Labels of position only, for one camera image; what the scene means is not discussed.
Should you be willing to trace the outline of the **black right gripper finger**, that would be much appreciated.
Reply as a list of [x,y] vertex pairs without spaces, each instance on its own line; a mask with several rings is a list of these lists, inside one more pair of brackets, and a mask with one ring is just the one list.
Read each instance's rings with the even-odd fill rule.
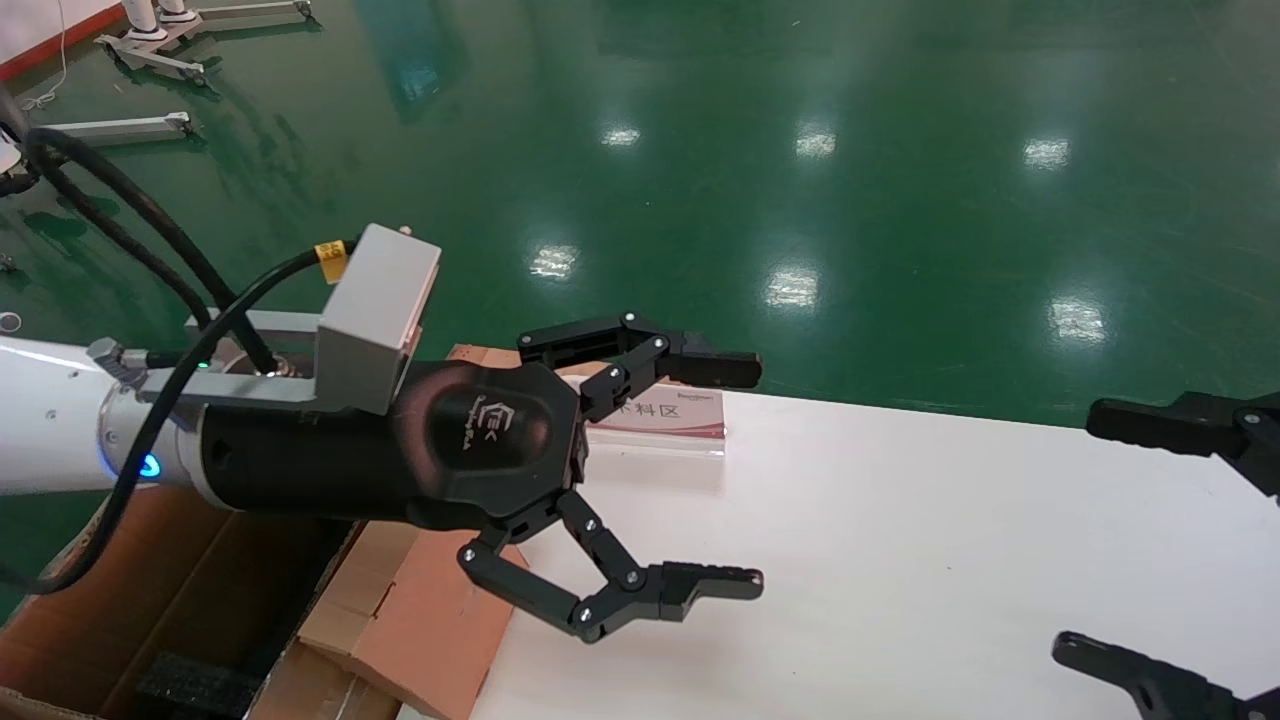
[[1230,398],[1185,392],[1166,406],[1100,398],[1085,432],[1170,454],[1219,456],[1262,496],[1279,497],[1279,393]]
[[1055,662],[1124,691],[1143,719],[1277,719],[1279,688],[1248,700],[1226,687],[1133,650],[1076,632],[1053,639]]

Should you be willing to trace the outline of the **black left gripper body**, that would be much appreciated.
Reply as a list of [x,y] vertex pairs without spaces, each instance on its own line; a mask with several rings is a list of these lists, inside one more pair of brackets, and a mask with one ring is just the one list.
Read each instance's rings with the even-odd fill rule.
[[210,406],[209,491],[230,509],[429,530],[539,530],[582,479],[579,395],[550,368],[413,363],[385,414]]

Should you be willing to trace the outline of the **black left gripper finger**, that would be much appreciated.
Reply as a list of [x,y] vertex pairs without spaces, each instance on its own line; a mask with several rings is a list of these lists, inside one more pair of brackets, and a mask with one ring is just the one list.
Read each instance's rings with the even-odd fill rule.
[[[559,521],[602,574],[605,584],[580,598],[527,568],[504,559],[517,538]],[[458,562],[480,589],[586,644],[636,620],[681,623],[698,600],[753,601],[765,588],[754,568],[660,562],[641,566],[575,489],[535,506],[529,521],[489,524],[458,552]]]
[[758,354],[713,348],[694,332],[668,331],[626,313],[571,322],[520,337],[522,364],[559,370],[604,363],[579,387],[581,418],[603,421],[659,380],[712,389],[753,389],[763,375]]

